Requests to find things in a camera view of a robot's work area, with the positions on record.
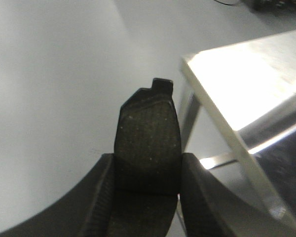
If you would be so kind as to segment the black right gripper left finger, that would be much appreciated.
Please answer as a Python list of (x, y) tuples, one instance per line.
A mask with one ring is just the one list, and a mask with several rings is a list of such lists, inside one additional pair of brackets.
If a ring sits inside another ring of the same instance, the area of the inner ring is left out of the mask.
[(0, 237), (105, 237), (113, 196), (113, 154), (103, 154), (67, 194)]

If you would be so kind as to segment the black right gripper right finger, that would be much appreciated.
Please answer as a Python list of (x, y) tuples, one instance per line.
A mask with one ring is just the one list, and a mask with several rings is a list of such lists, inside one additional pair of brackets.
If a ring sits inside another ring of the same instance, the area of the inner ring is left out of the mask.
[(296, 230), (250, 206), (184, 153), (180, 201), (189, 237), (296, 237)]

